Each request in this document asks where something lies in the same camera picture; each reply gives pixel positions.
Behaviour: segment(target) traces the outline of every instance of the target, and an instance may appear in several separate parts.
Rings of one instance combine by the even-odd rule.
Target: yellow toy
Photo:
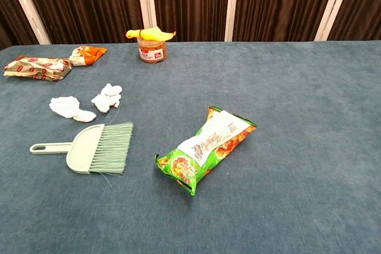
[[[165,33],[160,30],[159,27],[140,29],[140,30],[128,30],[126,37],[131,39],[133,37],[138,37],[144,40],[153,40],[153,41],[168,41],[176,35],[176,31],[173,33]]]

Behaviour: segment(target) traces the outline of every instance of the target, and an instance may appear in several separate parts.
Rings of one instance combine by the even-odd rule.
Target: green snack bag
[[[156,155],[156,164],[194,196],[197,183],[255,129],[255,123],[211,106],[196,135],[166,156]]]

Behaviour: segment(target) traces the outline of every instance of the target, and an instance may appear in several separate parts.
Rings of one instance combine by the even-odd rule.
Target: white tissue
[[[108,96],[114,96],[121,93],[121,86],[112,86],[109,83],[106,84],[106,86],[102,89],[101,94],[102,95],[108,95]]]
[[[72,96],[52,98],[49,107],[60,116],[77,121],[90,122],[96,117],[95,113],[80,109],[78,99]]]
[[[91,102],[99,109],[99,111],[106,113],[110,110],[110,106],[119,107],[119,100],[121,95],[107,96],[107,95],[97,95]]]

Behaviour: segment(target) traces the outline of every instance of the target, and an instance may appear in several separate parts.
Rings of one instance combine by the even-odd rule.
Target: dark brown curtain
[[[14,45],[38,44],[18,0],[0,0],[0,50]]]
[[[155,0],[157,25],[175,41],[224,41],[227,0]]]
[[[314,40],[328,0],[237,0],[234,41]]]
[[[143,27],[139,0],[33,0],[52,43],[127,42]]]
[[[381,0],[343,0],[328,40],[381,40]]]

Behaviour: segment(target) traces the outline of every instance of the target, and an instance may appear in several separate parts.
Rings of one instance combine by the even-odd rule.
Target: broom handle
[[[66,143],[39,143],[30,147],[33,154],[62,154],[70,151],[73,142]]]

